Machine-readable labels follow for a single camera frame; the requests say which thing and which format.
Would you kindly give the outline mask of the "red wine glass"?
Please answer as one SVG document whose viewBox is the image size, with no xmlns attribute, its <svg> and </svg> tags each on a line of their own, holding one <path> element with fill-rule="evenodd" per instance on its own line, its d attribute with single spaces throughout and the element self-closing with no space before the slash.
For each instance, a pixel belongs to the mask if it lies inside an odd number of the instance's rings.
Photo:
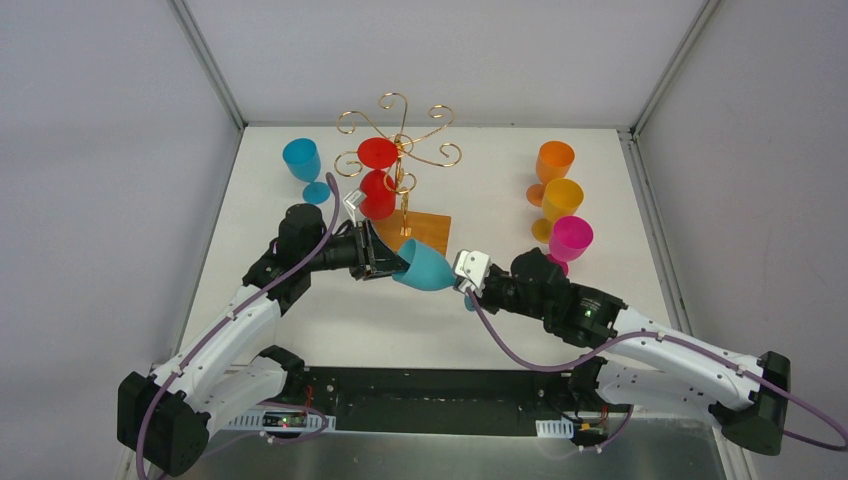
<svg viewBox="0 0 848 480">
<path fill-rule="evenodd" d="M 357 157 L 367 170 L 360 181 L 365 199 L 359 210 L 368 219 L 385 219 L 395 211 L 395 183 L 392 177 L 386 178 L 386 174 L 397 161 L 397 148 L 388 139 L 373 137 L 359 145 Z"/>
</svg>

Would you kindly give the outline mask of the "orange wine glass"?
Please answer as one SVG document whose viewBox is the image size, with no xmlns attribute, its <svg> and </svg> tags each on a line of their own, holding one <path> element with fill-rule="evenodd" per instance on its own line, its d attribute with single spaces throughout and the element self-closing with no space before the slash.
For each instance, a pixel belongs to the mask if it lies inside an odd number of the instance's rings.
<svg viewBox="0 0 848 480">
<path fill-rule="evenodd" d="M 526 190 L 528 202 L 539 207 L 548 183 L 564 178 L 575 158 L 576 154 L 571 145 L 558 140 L 545 142 L 537 154 L 535 164 L 537 182 Z"/>
</svg>

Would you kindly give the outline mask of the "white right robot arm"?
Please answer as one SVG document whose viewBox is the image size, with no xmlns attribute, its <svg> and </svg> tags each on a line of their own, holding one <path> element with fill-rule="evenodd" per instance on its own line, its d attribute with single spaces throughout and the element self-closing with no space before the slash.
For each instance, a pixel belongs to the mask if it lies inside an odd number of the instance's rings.
<svg viewBox="0 0 848 480">
<path fill-rule="evenodd" d="M 454 271 L 470 310 L 537 319 L 569 345 L 644 364 L 639 370 L 602 358 L 573 362 L 567 393 L 576 407 L 653 407 L 703 420 L 754 453 L 780 453 L 788 401 L 778 391 L 790 384 L 787 357 L 742 354 L 666 327 L 618 297 L 571 282 L 539 249 L 516 257 L 508 270 L 482 252 L 465 252 Z"/>
</svg>

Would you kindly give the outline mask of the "blue wine glass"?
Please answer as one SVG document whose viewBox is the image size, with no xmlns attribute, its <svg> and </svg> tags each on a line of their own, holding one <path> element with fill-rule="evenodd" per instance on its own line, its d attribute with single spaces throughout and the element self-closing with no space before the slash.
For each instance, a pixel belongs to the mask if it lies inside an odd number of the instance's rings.
<svg viewBox="0 0 848 480">
<path fill-rule="evenodd" d="M 319 205 L 329 198 L 329 186 L 318 180 L 321 160 L 313 140 L 297 138 L 290 141 L 282 150 L 282 159 L 289 172 L 296 179 L 306 183 L 302 191 L 305 202 Z"/>
</svg>

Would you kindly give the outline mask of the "yellow wine glass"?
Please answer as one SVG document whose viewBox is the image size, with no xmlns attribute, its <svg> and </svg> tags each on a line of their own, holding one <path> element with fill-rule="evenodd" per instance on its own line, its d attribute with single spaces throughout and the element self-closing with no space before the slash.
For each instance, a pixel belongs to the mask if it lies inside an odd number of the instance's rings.
<svg viewBox="0 0 848 480">
<path fill-rule="evenodd" d="M 548 182 L 541 197 L 542 217 L 531 226 L 534 239 L 540 243 L 547 243 L 554 224 L 565 216 L 574 215 L 584 198 L 585 194 L 580 184 L 571 179 L 557 178 Z"/>
</svg>

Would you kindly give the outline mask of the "teal wine glass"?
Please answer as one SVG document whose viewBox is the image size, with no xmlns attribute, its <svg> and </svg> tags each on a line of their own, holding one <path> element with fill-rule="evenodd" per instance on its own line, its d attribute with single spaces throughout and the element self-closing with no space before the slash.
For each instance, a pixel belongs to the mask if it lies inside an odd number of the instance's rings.
<svg viewBox="0 0 848 480">
<path fill-rule="evenodd" d="M 411 238 L 397 254 L 408 263 L 408 268 L 391 275 L 395 282 L 424 292 L 454 288 L 457 277 L 452 265 L 429 245 Z"/>
</svg>

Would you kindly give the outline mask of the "magenta wine glass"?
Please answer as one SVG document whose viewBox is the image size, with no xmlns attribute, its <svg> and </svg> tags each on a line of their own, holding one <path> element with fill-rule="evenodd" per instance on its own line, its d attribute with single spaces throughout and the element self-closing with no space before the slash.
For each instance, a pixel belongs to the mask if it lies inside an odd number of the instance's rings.
<svg viewBox="0 0 848 480">
<path fill-rule="evenodd" d="M 552 226 L 548 260 L 568 274 L 569 264 L 580 258 L 593 240 L 594 230 L 586 220 L 579 216 L 564 216 Z"/>
</svg>

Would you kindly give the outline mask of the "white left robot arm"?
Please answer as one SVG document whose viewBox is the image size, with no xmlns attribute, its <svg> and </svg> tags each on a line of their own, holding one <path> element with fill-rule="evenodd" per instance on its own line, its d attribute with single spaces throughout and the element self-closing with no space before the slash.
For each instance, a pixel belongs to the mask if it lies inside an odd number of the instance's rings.
<svg viewBox="0 0 848 480">
<path fill-rule="evenodd" d="M 409 267 L 370 221 L 347 220 L 333 232 L 318 207 L 290 207 L 218 318 L 153 372 L 132 372 L 121 382 L 118 441 L 141 463 L 170 476 L 185 473 L 244 411 L 271 397 L 288 405 L 303 396 L 303 360 L 258 340 L 307 291 L 312 273 L 346 269 L 355 280 L 370 280 Z"/>
</svg>

